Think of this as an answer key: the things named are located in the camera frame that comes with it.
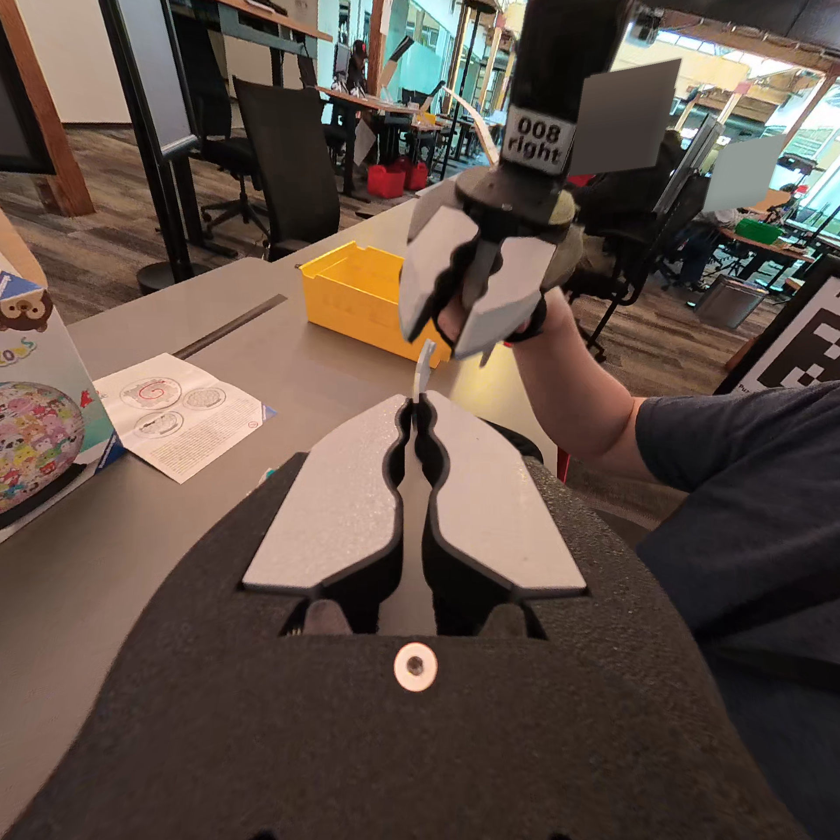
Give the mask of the wooden post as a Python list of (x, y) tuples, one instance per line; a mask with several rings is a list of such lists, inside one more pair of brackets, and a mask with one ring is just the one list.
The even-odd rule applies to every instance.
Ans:
[(38, 197), (48, 213), (63, 217), (92, 215), (96, 209), (88, 186), (70, 147), (18, 4), (2, 1), (1, 19), (15, 69), (32, 107), (52, 169), (50, 173), (33, 175)]

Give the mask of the person's dark blue shirt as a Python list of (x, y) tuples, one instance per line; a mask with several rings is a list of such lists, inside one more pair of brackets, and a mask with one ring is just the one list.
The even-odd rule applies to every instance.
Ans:
[(636, 441), (687, 494), (639, 558), (773, 792), (813, 838), (838, 838), (838, 383), (652, 397)]

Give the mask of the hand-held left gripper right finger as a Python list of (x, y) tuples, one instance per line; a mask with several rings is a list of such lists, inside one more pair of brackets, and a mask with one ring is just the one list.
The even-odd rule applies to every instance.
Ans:
[(430, 493), (422, 565), (437, 634), (477, 635), (513, 604), (587, 595), (587, 583), (525, 455), (492, 423), (444, 395), (414, 404), (415, 452)]

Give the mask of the single curved puzzle piece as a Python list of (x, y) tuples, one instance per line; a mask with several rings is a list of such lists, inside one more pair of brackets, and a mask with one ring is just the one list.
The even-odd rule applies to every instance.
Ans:
[(413, 379), (413, 403), (418, 405), (421, 396), (427, 390), (428, 379), (432, 370), (431, 362), (437, 349), (437, 343), (432, 339), (426, 339), (416, 361), (415, 374)]

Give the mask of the person's right forearm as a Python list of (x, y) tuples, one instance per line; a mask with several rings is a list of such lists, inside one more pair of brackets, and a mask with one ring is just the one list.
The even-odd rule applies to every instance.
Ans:
[(534, 416), (567, 455), (612, 476), (655, 482), (639, 452), (637, 414), (644, 402), (591, 356), (561, 289), (545, 295), (540, 334), (512, 352)]

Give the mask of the puzzle box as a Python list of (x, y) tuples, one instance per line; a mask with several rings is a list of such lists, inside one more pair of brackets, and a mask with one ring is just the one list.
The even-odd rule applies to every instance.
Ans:
[(125, 449), (46, 277), (2, 213), (1, 541)]

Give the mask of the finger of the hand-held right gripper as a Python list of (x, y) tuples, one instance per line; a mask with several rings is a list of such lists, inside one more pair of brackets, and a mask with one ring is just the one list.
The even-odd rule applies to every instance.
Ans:
[(479, 240), (465, 277), (467, 315), (453, 349), (457, 361), (488, 354), (530, 319), (556, 249), (536, 237), (509, 237), (500, 244)]
[(460, 299), (480, 241), (459, 181), (443, 181), (416, 201), (398, 291), (402, 337), (415, 341), (452, 301)]

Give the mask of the folded instruction leaflet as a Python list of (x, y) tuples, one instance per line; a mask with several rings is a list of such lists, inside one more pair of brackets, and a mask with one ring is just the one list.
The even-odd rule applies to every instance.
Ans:
[(276, 414), (168, 353), (93, 384), (121, 446), (180, 485)]

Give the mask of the grey trash bin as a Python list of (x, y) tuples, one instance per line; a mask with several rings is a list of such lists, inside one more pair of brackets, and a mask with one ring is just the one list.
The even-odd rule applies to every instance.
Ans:
[(720, 273), (696, 303), (694, 312), (708, 326), (735, 330), (768, 295), (762, 287)]

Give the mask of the black high-back office chair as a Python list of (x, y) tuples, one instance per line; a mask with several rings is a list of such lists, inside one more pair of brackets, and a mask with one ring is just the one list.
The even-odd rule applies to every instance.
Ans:
[(269, 262), (335, 235), (340, 194), (314, 88), (265, 86), (233, 77), (269, 217)]

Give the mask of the yellow plastic bin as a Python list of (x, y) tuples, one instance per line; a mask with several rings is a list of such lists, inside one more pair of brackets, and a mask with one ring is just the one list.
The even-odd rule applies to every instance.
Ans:
[(432, 368), (447, 362), (451, 350), (431, 322), (416, 341), (403, 338), (398, 318), (403, 262), (403, 257), (351, 241), (300, 265), (308, 321), (412, 362), (424, 342), (432, 340)]

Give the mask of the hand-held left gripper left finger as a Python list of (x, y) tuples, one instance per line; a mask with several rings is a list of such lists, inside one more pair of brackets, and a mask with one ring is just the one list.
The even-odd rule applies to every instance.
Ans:
[(403, 574), (405, 449), (413, 403), (387, 397), (336, 427), (301, 463), (241, 581), (260, 594), (336, 602), (375, 634)]

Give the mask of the person's right hand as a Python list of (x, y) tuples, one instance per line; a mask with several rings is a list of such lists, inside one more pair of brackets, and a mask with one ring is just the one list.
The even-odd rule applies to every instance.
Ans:
[[(544, 299), (546, 293), (554, 288), (561, 289), (562, 284), (571, 278), (574, 269), (578, 267), (584, 253), (583, 227), (575, 221), (571, 221), (567, 227), (559, 230), (550, 230), (541, 236), (536, 236), (536, 238), (553, 242), (557, 245), (557, 248), (542, 281), (542, 296), (538, 306), (535, 308), (529, 320), (523, 322), (516, 332), (503, 340), (512, 344), (526, 341), (540, 334), (547, 313), (546, 301)], [(466, 321), (467, 311), (462, 295), (463, 291), (460, 299), (452, 301), (436, 319), (437, 329), (446, 337), (446, 340), (449, 341), (453, 348)]]

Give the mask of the black and white marker board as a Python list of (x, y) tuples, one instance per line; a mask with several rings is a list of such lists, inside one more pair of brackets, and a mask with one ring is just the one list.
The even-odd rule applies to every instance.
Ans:
[(824, 256), (719, 384), (716, 395), (839, 379), (839, 258)]

